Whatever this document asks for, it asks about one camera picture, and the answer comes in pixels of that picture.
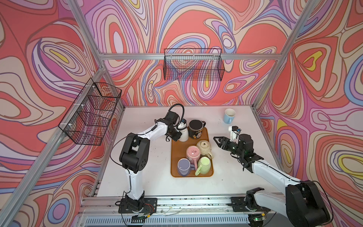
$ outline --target colorful patterned wall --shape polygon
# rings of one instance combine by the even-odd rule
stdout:
[[[258,109],[286,172],[324,187],[330,226],[363,226],[362,36],[362,1],[321,1]]]
[[[279,53],[304,0],[80,1],[101,52],[163,53],[220,47],[223,53]],[[110,60],[125,105],[250,105],[273,65],[225,60],[221,82],[165,81],[163,61]]]
[[[66,0],[0,1],[0,208],[97,69]],[[63,141],[13,226],[70,226],[119,116],[99,147]]]

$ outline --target mug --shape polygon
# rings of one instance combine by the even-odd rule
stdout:
[[[191,120],[189,122],[189,137],[192,139],[198,139],[202,136],[203,128],[205,127],[205,121],[198,119]]]
[[[197,161],[200,158],[200,151],[197,146],[190,146],[187,148],[187,159],[190,161],[191,164],[197,166]]]
[[[211,160],[207,157],[202,157],[198,161],[198,168],[195,171],[195,175],[198,176],[199,174],[206,174],[211,169]]]
[[[233,109],[226,109],[224,111],[224,117],[223,117],[224,123],[226,124],[232,123],[235,116],[236,116],[236,111],[234,111]]]
[[[195,166],[190,164],[188,159],[182,158],[178,161],[178,173],[180,176],[188,176],[192,169],[195,170]]]
[[[207,156],[209,159],[213,159],[212,147],[207,140],[198,141],[197,147],[199,148],[200,156]]]

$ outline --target metal mesh basket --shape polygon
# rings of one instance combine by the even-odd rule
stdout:
[[[107,83],[93,83],[63,131],[75,144],[101,145],[121,92]]]
[[[164,49],[165,80],[221,81],[224,64],[221,49]]]

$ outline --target green mug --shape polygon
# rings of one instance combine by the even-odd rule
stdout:
[[[199,174],[207,174],[211,169],[211,161],[207,157],[202,157],[198,161],[198,168],[195,171],[195,175],[198,176]]]

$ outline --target light blue mug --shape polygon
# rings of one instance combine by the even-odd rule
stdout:
[[[233,109],[226,109],[224,111],[224,118],[223,118],[224,123],[226,124],[232,123],[235,116],[236,116],[236,111],[234,111]]]

